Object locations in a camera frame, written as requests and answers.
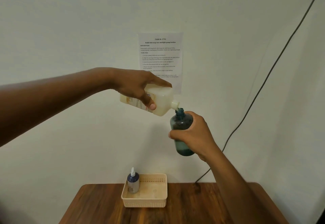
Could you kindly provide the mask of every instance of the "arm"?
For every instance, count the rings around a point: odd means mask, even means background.
[[[191,127],[187,130],[172,130],[169,137],[184,141],[208,163],[234,223],[278,223],[216,145],[204,119],[193,112],[187,113],[194,119]]]
[[[61,77],[0,86],[0,146],[53,115],[103,90],[114,89],[140,99],[154,110],[146,95],[148,83],[171,84],[150,72],[94,68]]]

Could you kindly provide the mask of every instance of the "bottle label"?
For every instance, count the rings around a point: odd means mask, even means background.
[[[152,94],[152,93],[149,93],[149,92],[146,92],[146,94],[149,96],[149,97],[151,97],[151,99],[153,100],[153,101],[155,101],[155,98],[156,98],[156,96],[154,95],[154,94]],[[126,103],[127,104],[130,104],[130,105],[132,105],[132,106],[135,106],[135,107],[137,107],[137,108],[141,108],[141,109],[143,109],[143,110],[145,110],[145,111],[148,111],[148,112],[150,112],[150,113],[152,113],[152,110],[150,110],[148,107],[146,107],[139,99],[136,99],[136,98],[132,98],[132,97],[127,97],[126,98]]]

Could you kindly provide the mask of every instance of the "white wall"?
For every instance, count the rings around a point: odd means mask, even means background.
[[[138,69],[137,32],[184,32],[182,107],[222,147],[311,0],[1,0],[0,84],[97,66]],[[225,151],[293,223],[325,206],[325,0],[317,0]],[[105,91],[0,149],[5,223],[58,223],[79,187],[122,183],[130,167],[193,182],[156,117]],[[203,181],[213,181],[207,174]]]

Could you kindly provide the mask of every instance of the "electrical cord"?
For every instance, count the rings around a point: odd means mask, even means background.
[[[227,141],[225,142],[225,145],[224,145],[224,147],[223,147],[223,149],[222,149],[222,152],[224,152],[225,147],[226,147],[226,145],[227,145],[227,143],[228,143],[230,137],[234,134],[235,131],[237,131],[237,129],[238,129],[238,128],[241,126],[241,124],[243,123],[243,121],[244,121],[244,119],[246,118],[248,112],[250,111],[251,107],[253,106],[253,104],[254,104],[256,98],[258,97],[258,95],[260,94],[262,88],[264,87],[264,85],[265,85],[265,83],[266,83],[268,77],[270,76],[270,74],[271,74],[273,68],[274,68],[275,65],[277,64],[277,62],[278,62],[278,60],[280,59],[280,57],[282,56],[284,50],[287,48],[289,42],[291,41],[291,38],[295,35],[295,33],[297,32],[297,30],[299,29],[299,27],[300,27],[301,24],[303,23],[303,21],[304,21],[306,15],[308,14],[308,12],[309,12],[311,6],[313,5],[314,1],[315,1],[315,0],[312,0],[312,1],[311,1],[311,4],[309,5],[309,7],[308,7],[307,11],[305,12],[303,18],[301,19],[299,25],[297,26],[297,28],[295,29],[295,31],[291,34],[291,36],[289,37],[289,39],[288,39],[286,45],[284,46],[284,48],[282,49],[280,55],[278,56],[277,60],[274,62],[273,66],[271,67],[271,70],[270,70],[269,73],[267,74],[267,76],[266,76],[266,78],[265,78],[265,80],[264,80],[262,86],[261,86],[260,89],[258,90],[258,92],[257,92],[257,94],[255,95],[255,97],[254,97],[252,103],[250,104],[248,110],[246,111],[246,114],[244,115],[244,118],[243,118],[242,121],[239,123],[239,125],[238,125],[238,126],[237,126],[233,131],[232,131],[232,133],[230,133],[230,135],[229,135],[229,137],[228,137]],[[204,176],[205,176],[205,175],[206,175],[210,170],[211,170],[211,168],[209,168],[208,171],[206,171],[206,172],[205,172],[205,173],[204,173],[200,178],[198,178],[198,180],[195,181],[195,183],[197,183],[200,179],[202,179],[202,178],[203,178],[203,177],[204,177]]]

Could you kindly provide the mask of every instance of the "green bottle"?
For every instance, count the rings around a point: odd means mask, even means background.
[[[190,114],[184,113],[184,109],[179,108],[175,110],[176,115],[170,119],[170,127],[172,130],[186,130],[193,123],[193,117]],[[194,152],[190,150],[190,148],[180,140],[174,140],[176,151],[182,156],[190,156],[193,155]]]

